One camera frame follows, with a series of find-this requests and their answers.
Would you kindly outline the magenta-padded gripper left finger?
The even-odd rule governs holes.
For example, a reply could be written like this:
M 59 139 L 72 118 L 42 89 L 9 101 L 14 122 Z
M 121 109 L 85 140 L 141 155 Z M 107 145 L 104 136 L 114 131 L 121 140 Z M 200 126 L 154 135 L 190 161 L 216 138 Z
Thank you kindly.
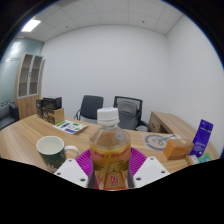
M 81 153 L 76 159 L 67 159 L 55 175 L 78 186 L 94 188 L 95 174 L 90 150 Z

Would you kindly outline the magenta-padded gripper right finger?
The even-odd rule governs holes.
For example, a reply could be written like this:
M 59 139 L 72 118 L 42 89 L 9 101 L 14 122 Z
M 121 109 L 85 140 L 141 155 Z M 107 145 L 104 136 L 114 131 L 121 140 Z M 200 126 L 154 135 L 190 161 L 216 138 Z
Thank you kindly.
M 128 186 L 140 188 L 169 175 L 167 169 L 156 157 L 146 157 L 135 148 L 131 149 Z

